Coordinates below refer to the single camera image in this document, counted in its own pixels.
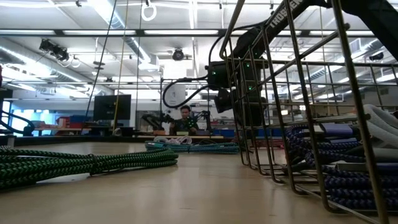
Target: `person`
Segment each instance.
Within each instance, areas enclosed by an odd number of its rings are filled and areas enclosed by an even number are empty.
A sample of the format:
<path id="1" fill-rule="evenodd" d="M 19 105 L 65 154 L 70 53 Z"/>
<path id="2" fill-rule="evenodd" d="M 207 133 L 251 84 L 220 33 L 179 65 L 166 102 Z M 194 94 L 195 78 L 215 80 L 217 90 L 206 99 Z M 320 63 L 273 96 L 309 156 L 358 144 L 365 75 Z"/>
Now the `person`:
<path id="1" fill-rule="evenodd" d="M 170 135 L 176 135 L 178 131 L 188 131 L 189 135 L 195 135 L 199 129 L 197 122 L 190 117 L 191 108 L 184 105 L 180 108 L 181 119 L 170 124 Z"/>

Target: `coiled cable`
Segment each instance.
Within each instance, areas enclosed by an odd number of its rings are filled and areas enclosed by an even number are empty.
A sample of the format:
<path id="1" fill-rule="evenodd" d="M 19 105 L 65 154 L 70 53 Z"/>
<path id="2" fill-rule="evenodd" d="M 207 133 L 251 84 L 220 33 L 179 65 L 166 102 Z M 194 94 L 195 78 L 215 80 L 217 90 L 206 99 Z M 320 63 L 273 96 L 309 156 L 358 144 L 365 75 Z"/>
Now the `coiled cable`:
<path id="1" fill-rule="evenodd" d="M 34 184 L 72 174 L 101 174 L 125 168 L 156 168 L 177 163 L 170 149 L 96 156 L 0 148 L 0 189 Z"/>
<path id="2" fill-rule="evenodd" d="M 237 154 L 239 146 L 232 142 L 216 143 L 216 144 L 175 144 L 170 142 L 146 141 L 145 148 L 148 151 L 159 149 L 171 149 L 173 152 L 197 152 L 210 154 Z"/>

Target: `black monitor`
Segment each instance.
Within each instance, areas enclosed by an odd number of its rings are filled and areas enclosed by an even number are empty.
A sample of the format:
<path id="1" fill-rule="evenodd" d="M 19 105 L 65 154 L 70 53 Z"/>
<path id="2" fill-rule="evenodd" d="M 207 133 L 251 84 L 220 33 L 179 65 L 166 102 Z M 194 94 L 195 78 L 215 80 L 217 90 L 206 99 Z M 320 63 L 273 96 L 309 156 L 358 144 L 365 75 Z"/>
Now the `black monitor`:
<path id="1" fill-rule="evenodd" d="M 118 96 L 96 96 L 94 100 L 94 121 L 113 120 Z M 131 95 L 119 95 L 118 117 L 130 119 Z"/>

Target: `ceiling light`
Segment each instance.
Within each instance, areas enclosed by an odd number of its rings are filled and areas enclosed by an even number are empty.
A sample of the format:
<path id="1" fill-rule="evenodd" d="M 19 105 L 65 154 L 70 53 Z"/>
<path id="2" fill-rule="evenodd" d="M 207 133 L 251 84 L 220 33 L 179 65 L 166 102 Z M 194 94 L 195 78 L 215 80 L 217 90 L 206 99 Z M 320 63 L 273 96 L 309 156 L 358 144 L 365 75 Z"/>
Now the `ceiling light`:
<path id="1" fill-rule="evenodd" d="M 247 30 L 236 30 L 232 32 L 232 35 L 242 35 L 245 32 L 247 32 Z"/>
<path id="2" fill-rule="evenodd" d="M 107 30 L 64 30 L 65 35 L 107 35 Z M 135 30 L 126 30 L 126 35 L 135 35 Z M 124 35 L 124 30 L 109 30 L 109 35 Z"/>
<path id="3" fill-rule="evenodd" d="M 346 77 L 346 78 L 344 78 L 344 79 L 338 81 L 338 83 L 344 83 L 344 82 L 348 82 L 348 81 L 349 81 L 349 78 Z"/>
<path id="4" fill-rule="evenodd" d="M 310 35 L 330 35 L 331 33 L 333 33 L 334 31 L 330 31 L 330 30 L 312 30 L 310 31 Z"/>
<path id="5" fill-rule="evenodd" d="M 72 96 L 75 98 L 86 98 L 87 97 L 87 95 L 84 93 L 81 93 L 76 90 L 70 90 L 68 88 L 57 88 L 57 92 L 65 95 L 65 96 Z"/>
<path id="6" fill-rule="evenodd" d="M 218 30 L 144 30 L 147 35 L 218 35 Z"/>
<path id="7" fill-rule="evenodd" d="M 71 76 L 71 75 L 68 75 L 68 74 L 66 74 L 66 73 L 63 73 L 63 72 L 60 72 L 60 71 L 57 71 L 59 74 L 61 74 L 61 75 L 64 75 L 64 76 L 66 76 L 66 77 L 68 77 L 68 78 L 70 78 L 71 80 L 73 80 L 73 81 L 76 81 L 76 82 L 81 82 L 81 80 L 80 79 L 78 79 L 78 78 L 75 78 L 75 77 L 73 77 L 73 76 Z"/>
<path id="8" fill-rule="evenodd" d="M 54 30 L 0 30 L 0 35 L 55 35 Z"/>
<path id="9" fill-rule="evenodd" d="M 366 31 L 366 30 L 347 30 L 346 31 L 347 35 L 370 35 L 373 36 L 372 31 Z"/>
<path id="10" fill-rule="evenodd" d="M 25 85 L 25 84 L 18 84 L 18 85 L 14 85 L 14 84 L 8 84 L 9 86 L 13 86 L 13 87 L 17 87 L 17 88 L 22 88 L 24 90 L 29 90 L 29 91 L 36 91 L 35 88 L 29 86 L 29 85 Z"/>
<path id="11" fill-rule="evenodd" d="M 330 35 L 334 31 L 332 30 L 312 30 L 310 31 L 310 35 Z M 368 36 L 374 36 L 372 31 L 367 31 L 367 30 L 347 30 L 346 31 L 347 35 L 368 35 Z"/>
<path id="12" fill-rule="evenodd" d="M 376 81 L 377 82 L 384 82 L 384 81 L 388 81 L 388 80 L 393 80 L 395 79 L 395 75 L 394 74 L 389 74 L 389 75 L 383 75 L 380 78 L 377 78 Z"/>
<path id="13" fill-rule="evenodd" d="M 301 31 L 295 31 L 296 35 L 300 35 Z M 278 35 L 290 35 L 290 31 L 289 30 L 282 30 L 281 32 L 279 32 Z"/>
<path id="14" fill-rule="evenodd" d="M 232 32 L 232 35 L 242 35 L 245 32 L 247 32 L 248 30 L 236 30 Z M 296 31 L 296 35 L 300 35 L 301 31 Z M 282 30 L 281 32 L 278 33 L 278 35 L 290 35 L 290 31 L 289 30 Z"/>

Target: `metal wire rack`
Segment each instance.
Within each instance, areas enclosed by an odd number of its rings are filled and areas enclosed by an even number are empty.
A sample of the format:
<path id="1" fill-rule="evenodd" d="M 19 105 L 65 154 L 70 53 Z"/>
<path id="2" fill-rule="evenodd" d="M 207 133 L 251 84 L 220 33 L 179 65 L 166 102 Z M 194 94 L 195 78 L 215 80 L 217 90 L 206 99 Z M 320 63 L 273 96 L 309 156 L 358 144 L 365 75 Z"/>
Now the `metal wire rack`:
<path id="1" fill-rule="evenodd" d="M 348 37 L 346 30 L 349 29 L 349 24 L 344 23 L 341 4 L 339 0 L 332 0 L 333 12 L 335 15 L 335 21 L 337 25 L 337 30 L 332 34 L 326 36 L 313 47 L 309 48 L 303 53 L 299 51 L 299 45 L 297 42 L 297 36 L 294 26 L 294 18 L 292 16 L 292 10 L 290 8 L 289 0 L 284 0 L 281 5 L 285 5 L 287 12 L 287 21 L 289 22 L 289 30 L 292 37 L 292 47 L 294 49 L 294 59 L 288 62 L 285 61 L 275 61 L 272 60 L 270 43 L 267 37 L 267 29 L 270 27 L 270 23 L 277 13 L 274 13 L 268 22 L 262 27 L 262 32 L 257 36 L 255 41 L 249 46 L 243 58 L 238 58 L 234 56 L 233 46 L 231 43 L 231 34 L 234 29 L 235 23 L 238 20 L 239 14 L 244 4 L 244 0 L 237 2 L 236 8 L 234 10 L 231 22 L 229 24 L 228 30 L 224 42 L 221 46 L 220 57 L 226 62 L 228 80 L 229 80 L 229 90 L 233 90 L 235 86 L 238 95 L 234 98 L 231 94 L 231 102 L 233 104 L 233 111 L 235 117 L 236 130 L 238 130 L 237 138 L 244 139 L 245 141 L 239 141 L 241 147 L 241 162 L 250 167 L 253 170 L 257 170 L 261 175 L 269 176 L 271 179 L 278 184 L 289 184 L 292 191 L 299 195 L 313 195 L 322 200 L 323 206 L 333 213 L 351 213 L 356 215 L 358 218 L 368 222 L 368 223 L 389 223 L 389 212 L 386 210 L 386 204 L 383 198 L 381 189 L 381 179 L 376 167 L 376 159 L 374 156 L 372 144 L 368 138 L 369 129 L 366 124 L 368 116 L 363 110 L 363 99 L 360 90 L 362 88 L 375 88 L 377 93 L 377 100 L 379 102 L 379 107 L 395 108 L 396 105 L 385 105 L 382 102 L 381 91 L 385 86 L 398 86 L 398 80 L 396 75 L 397 64 L 380 64 L 380 63 L 353 63 L 351 59 L 351 52 L 348 42 Z M 342 63 L 336 62 L 306 62 L 302 60 L 325 45 L 335 38 L 340 39 L 341 48 L 343 51 L 343 56 L 345 61 Z M 267 60 L 264 59 L 254 59 L 253 46 L 257 43 L 263 42 L 266 48 Z M 252 68 L 256 66 L 262 67 L 262 78 L 258 79 L 254 75 L 254 86 L 248 88 L 247 80 L 244 75 L 243 66 L 249 64 Z M 274 70 L 274 65 L 280 65 L 281 67 Z M 298 82 L 290 82 L 289 76 L 287 75 L 287 69 L 293 65 L 297 66 Z M 318 65 L 324 66 L 326 72 L 326 82 L 316 82 L 312 83 L 309 73 L 309 66 Z M 333 82 L 333 75 L 331 72 L 332 66 L 341 66 L 346 68 L 348 83 L 343 82 Z M 371 74 L 370 82 L 358 83 L 356 68 L 367 68 Z M 380 69 L 391 69 L 394 74 L 394 80 L 396 83 L 378 83 L 376 78 L 376 73 Z M 286 82 L 277 82 L 276 77 L 282 76 L 285 73 Z M 287 87 L 287 99 L 282 100 L 279 97 L 278 86 L 285 85 Z M 293 95 L 290 89 L 292 85 L 299 85 L 301 88 L 301 95 Z M 314 95 L 315 86 L 323 85 L 325 89 L 331 90 L 333 96 L 326 97 L 323 102 L 316 100 Z M 265 90 L 266 96 L 273 91 L 274 99 L 267 99 L 267 102 L 261 100 L 261 88 Z M 338 92 L 339 89 L 348 90 L 353 96 L 354 104 L 339 103 L 338 96 L 344 97 L 344 95 Z M 255 93 L 258 97 L 256 101 L 249 100 L 249 94 Z M 245 118 L 245 114 L 251 113 L 251 107 L 248 105 L 258 105 L 261 111 L 261 125 L 256 126 L 249 116 L 249 119 L 243 119 L 243 125 L 238 125 L 237 114 L 240 114 Z M 293 113 L 291 116 L 286 116 L 282 114 L 283 108 L 293 108 L 304 107 L 302 111 L 305 110 L 302 119 L 295 119 Z M 270 111 L 275 108 L 274 112 L 277 113 L 277 121 L 271 121 Z M 327 108 L 329 111 L 329 116 L 319 118 L 317 116 L 317 110 L 320 108 Z M 355 108 L 356 115 L 343 115 L 344 108 Z M 364 153 L 366 156 L 366 165 L 368 167 L 369 178 L 371 180 L 371 186 L 373 189 L 374 200 L 377 210 L 352 210 L 338 203 L 332 202 L 328 197 L 328 191 L 325 188 L 324 178 L 325 175 L 322 171 L 322 164 L 320 162 L 320 151 L 317 145 L 317 133 L 314 125 L 320 123 L 331 123 L 331 122 L 341 122 L 341 123 L 356 123 L 359 125 L 361 132 L 361 139 L 364 148 Z M 306 170 L 300 172 L 294 172 L 292 170 L 291 160 L 289 158 L 289 144 L 285 131 L 288 127 L 293 125 L 306 124 L 308 126 L 308 134 L 311 140 L 311 147 L 313 151 L 313 158 L 315 161 L 315 170 Z M 280 129 L 282 133 L 282 142 L 284 145 L 284 154 L 286 158 L 286 164 L 280 164 L 275 161 L 275 151 L 273 140 L 276 138 L 271 134 L 267 134 L 268 129 Z M 264 130 L 264 139 L 266 141 L 266 153 L 267 153 L 267 163 L 263 164 L 260 162 L 259 156 L 259 145 L 256 141 L 256 130 Z M 282 167 L 287 169 L 287 173 L 281 172 Z M 378 219 L 375 217 L 369 217 L 368 215 L 378 215 Z"/>

